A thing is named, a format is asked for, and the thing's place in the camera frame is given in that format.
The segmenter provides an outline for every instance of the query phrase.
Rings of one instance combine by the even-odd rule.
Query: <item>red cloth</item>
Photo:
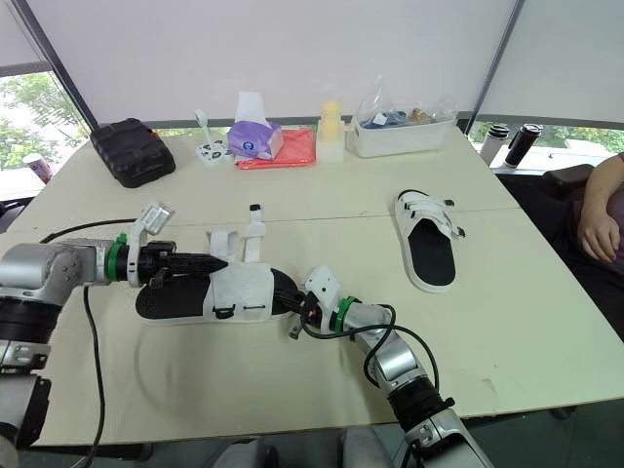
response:
[[[316,162],[316,141],[312,129],[282,130],[284,145],[272,161],[246,159],[236,165],[240,169],[296,168]]]

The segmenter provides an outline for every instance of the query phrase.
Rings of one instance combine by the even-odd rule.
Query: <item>hand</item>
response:
[[[613,262],[620,247],[620,228],[605,211],[583,211],[578,221],[578,239],[596,260]]]

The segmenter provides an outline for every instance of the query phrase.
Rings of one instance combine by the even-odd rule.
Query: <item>black case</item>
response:
[[[106,125],[91,142],[108,170],[128,188],[136,188],[176,170],[165,143],[137,119]]]

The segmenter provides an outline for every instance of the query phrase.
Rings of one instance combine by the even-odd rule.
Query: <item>black tumbler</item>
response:
[[[509,143],[509,153],[505,158],[505,166],[517,168],[537,138],[542,135],[542,128],[535,124],[524,124]]]

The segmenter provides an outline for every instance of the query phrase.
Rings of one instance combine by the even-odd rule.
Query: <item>robotic arm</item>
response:
[[[424,367],[393,330],[393,313],[387,307],[363,304],[354,297],[341,299],[340,284],[327,266],[313,270],[304,287],[308,292],[303,301],[308,307],[301,310],[304,328],[306,323],[316,323],[325,336],[369,328],[352,336],[367,356],[374,353],[369,373],[374,374],[406,432],[406,442],[418,462],[427,468],[493,468],[450,408],[454,400],[442,400]]]
[[[176,253],[173,242],[147,243],[173,212],[151,206],[128,238],[19,244],[0,261],[0,468],[17,467],[16,448],[41,433],[52,383],[33,373],[46,366],[57,317],[74,288],[128,281],[163,287],[176,276],[208,278],[227,262]]]
[[[208,254],[176,253],[173,242],[147,243],[147,234],[158,234],[172,214],[162,206],[150,207],[128,238],[20,244],[5,253],[0,261],[0,468],[17,467],[17,448],[39,438],[52,383],[33,372],[46,365],[57,317],[74,288],[113,281],[161,288],[176,276],[208,278],[227,266]],[[274,300],[298,312],[301,327],[317,337],[352,332],[368,356],[369,375],[406,431],[417,460],[427,468],[492,467],[450,408],[454,401],[442,400],[393,330],[394,312],[341,298],[340,284],[327,266],[316,268],[304,288],[305,297],[275,291]],[[307,324],[318,326],[321,333]]]

